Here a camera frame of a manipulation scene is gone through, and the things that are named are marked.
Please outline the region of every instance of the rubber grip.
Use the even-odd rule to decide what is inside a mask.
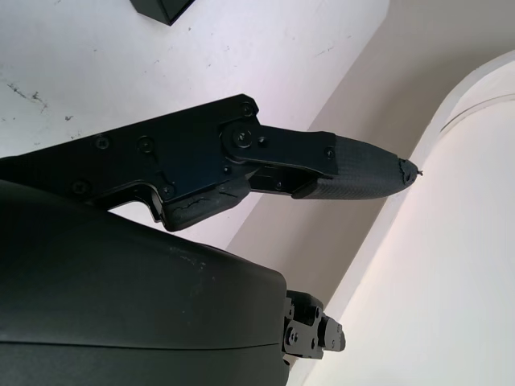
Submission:
[[[418,168],[396,154],[365,142],[336,137],[338,175],[301,187],[294,199],[377,199],[414,183]]]

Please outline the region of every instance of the white surface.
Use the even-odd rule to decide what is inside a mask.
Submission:
[[[490,60],[465,76],[443,101],[440,100],[438,110],[431,119],[431,123],[425,129],[412,154],[411,159],[417,165],[425,169],[424,162],[434,149],[439,138],[442,137],[442,130],[445,129],[445,132],[447,132],[470,114],[494,104],[505,103],[513,99],[512,92],[515,91],[515,78],[513,77],[514,60],[515,51]],[[433,83],[442,82],[442,79],[439,78],[445,79],[448,75],[452,76],[452,72],[448,71],[448,74],[445,72],[439,73],[437,77],[432,78]],[[405,100],[404,103],[409,104],[411,101]],[[433,101],[430,98],[422,98],[415,104],[418,106],[415,114],[422,114],[431,111]],[[404,191],[386,200],[365,241],[361,244],[359,251],[326,307],[327,313],[331,316],[340,318],[343,314],[381,242],[388,234],[407,193],[409,192]],[[352,239],[344,238],[342,242],[348,245],[350,240]],[[290,373],[290,384],[302,384],[312,368],[317,367],[319,364],[321,364],[319,361],[297,362]]]
[[[515,384],[514,126],[499,104],[439,142],[305,385]]]
[[[0,156],[239,93],[257,101],[262,123],[306,130],[387,8],[197,0],[167,27],[129,0],[2,0]],[[258,198],[180,235],[224,248]],[[141,205],[117,213],[155,226]]]

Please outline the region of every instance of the black plastic cover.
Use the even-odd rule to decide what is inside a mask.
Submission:
[[[0,384],[286,383],[280,273],[14,183],[0,208]]]
[[[294,192],[294,199],[377,199],[398,193],[417,179],[410,161],[366,142],[336,137],[338,175],[319,178]]]

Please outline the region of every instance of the black box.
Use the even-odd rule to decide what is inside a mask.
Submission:
[[[171,26],[195,0],[130,0],[136,11]]]

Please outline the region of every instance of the screw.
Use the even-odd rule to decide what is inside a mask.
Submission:
[[[149,137],[142,137],[138,139],[138,149],[142,153],[149,154],[154,151],[154,141]]]
[[[109,138],[107,137],[97,137],[97,139],[95,139],[95,146],[100,149],[100,150],[105,150],[109,147],[110,145],[110,142],[109,142]]]
[[[246,149],[252,145],[252,134],[248,130],[234,130],[233,141],[236,146]]]
[[[170,187],[168,185],[165,185],[159,189],[159,193],[161,194],[161,197],[164,199],[171,199],[174,196],[175,189],[174,187]]]
[[[295,342],[299,339],[299,334],[297,334],[297,331],[295,331],[295,328],[290,327],[288,331],[286,332],[286,344],[288,346],[293,346]]]
[[[267,147],[268,146],[268,139],[266,137],[260,137],[258,140],[257,140],[257,144],[260,146],[260,147]]]
[[[335,150],[332,147],[328,147],[325,150],[325,156],[329,159],[333,159],[335,157]]]
[[[249,102],[242,104],[241,109],[243,110],[243,115],[246,117],[252,117],[254,115],[254,107],[252,107]]]
[[[72,184],[72,192],[76,195],[83,195],[89,190],[89,184],[85,181],[78,180]]]

